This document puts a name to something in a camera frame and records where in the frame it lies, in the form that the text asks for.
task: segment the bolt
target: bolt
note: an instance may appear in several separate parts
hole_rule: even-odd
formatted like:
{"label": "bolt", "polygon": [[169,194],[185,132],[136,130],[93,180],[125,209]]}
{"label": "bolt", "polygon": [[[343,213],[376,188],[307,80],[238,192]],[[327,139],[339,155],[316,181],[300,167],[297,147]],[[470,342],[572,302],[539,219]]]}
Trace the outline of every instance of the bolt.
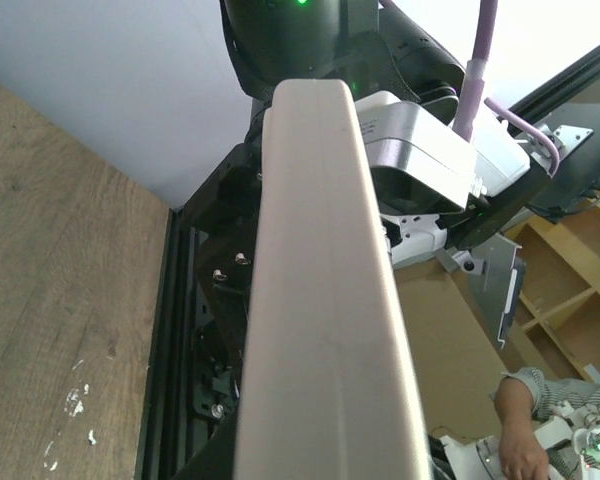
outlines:
{"label": "bolt", "polygon": [[236,253],[235,261],[238,265],[250,265],[251,260],[244,256],[244,253]]}
{"label": "bolt", "polygon": [[213,416],[213,418],[222,418],[222,416],[224,415],[224,407],[222,405],[220,405],[219,403],[216,403],[214,405],[211,406],[211,415]]}
{"label": "bolt", "polygon": [[229,277],[227,277],[224,273],[222,273],[220,270],[214,270],[213,271],[213,279],[216,282],[226,282]]}

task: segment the purple cable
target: purple cable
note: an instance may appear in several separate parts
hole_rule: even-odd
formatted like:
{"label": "purple cable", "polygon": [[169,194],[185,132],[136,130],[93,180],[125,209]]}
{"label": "purple cable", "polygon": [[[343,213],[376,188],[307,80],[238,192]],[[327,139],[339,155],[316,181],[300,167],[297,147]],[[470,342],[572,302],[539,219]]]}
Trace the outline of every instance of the purple cable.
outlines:
{"label": "purple cable", "polygon": [[549,137],[547,137],[544,133],[542,133],[533,125],[525,122],[515,113],[510,112],[509,110],[504,108],[495,100],[492,100],[491,98],[486,98],[484,100],[484,104],[491,110],[493,110],[495,113],[500,115],[502,118],[504,118],[506,121],[508,121],[511,125],[518,127],[526,134],[535,138],[538,141],[538,143],[541,143],[549,151],[549,154],[551,155],[551,166],[549,167],[549,175],[553,177],[558,171],[558,167],[560,166],[560,152],[558,152],[557,147],[553,144]]}
{"label": "purple cable", "polygon": [[467,65],[467,73],[462,82],[462,92],[458,101],[453,131],[467,142],[473,135],[473,122],[478,115],[485,82],[484,67],[491,54],[491,43],[496,26],[498,0],[481,0],[476,39],[473,44],[473,56]]}
{"label": "purple cable", "polygon": [[482,0],[480,2],[480,14],[478,16],[478,28],[473,44],[472,58],[489,60],[491,43],[493,42],[493,31],[496,28],[497,12],[498,0]]}

